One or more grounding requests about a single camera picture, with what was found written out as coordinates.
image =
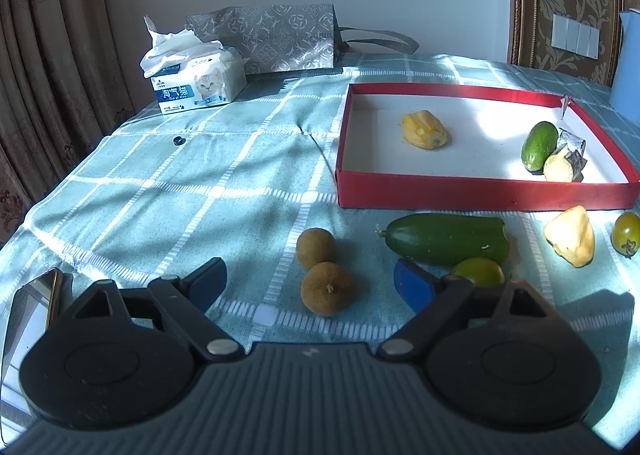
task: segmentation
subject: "cat picture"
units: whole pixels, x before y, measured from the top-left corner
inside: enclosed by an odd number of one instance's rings
[[[214,70],[208,74],[203,74],[199,78],[196,77],[196,90],[200,93],[203,100],[207,100],[213,96],[222,96],[222,77],[220,71]]]

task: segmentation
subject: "ribbed gray panel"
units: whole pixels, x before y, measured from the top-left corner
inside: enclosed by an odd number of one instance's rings
[[[110,432],[36,423],[7,455],[610,455],[583,425],[501,433],[444,408],[407,365],[363,343],[258,343],[212,365],[173,409]]]

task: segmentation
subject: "gray bag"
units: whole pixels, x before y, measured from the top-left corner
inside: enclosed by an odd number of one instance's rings
[[[246,58],[247,74],[334,67],[338,52],[349,49],[347,42],[377,44],[398,52],[412,54],[419,44],[393,31],[374,31],[400,40],[366,38],[344,42],[332,4],[275,5],[265,7],[232,7],[189,15],[186,28],[192,29],[203,42],[219,40],[235,47]]]

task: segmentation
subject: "triangular cutout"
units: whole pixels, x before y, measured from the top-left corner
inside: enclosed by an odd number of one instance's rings
[[[109,300],[104,291],[98,291],[94,294],[87,304],[82,307],[76,314],[76,319],[100,318],[111,316],[111,308]]]
[[[545,310],[524,289],[513,291],[509,313],[514,316],[530,316],[532,318],[546,317]]]

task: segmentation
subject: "brown kiwi fruit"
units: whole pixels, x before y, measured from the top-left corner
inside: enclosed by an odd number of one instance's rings
[[[337,254],[334,236],[326,229],[305,229],[296,243],[296,256],[305,269],[322,261],[334,261]]]
[[[300,286],[302,303],[320,316],[333,316],[349,307],[355,297],[355,283],[346,269],[323,261],[306,273]]]

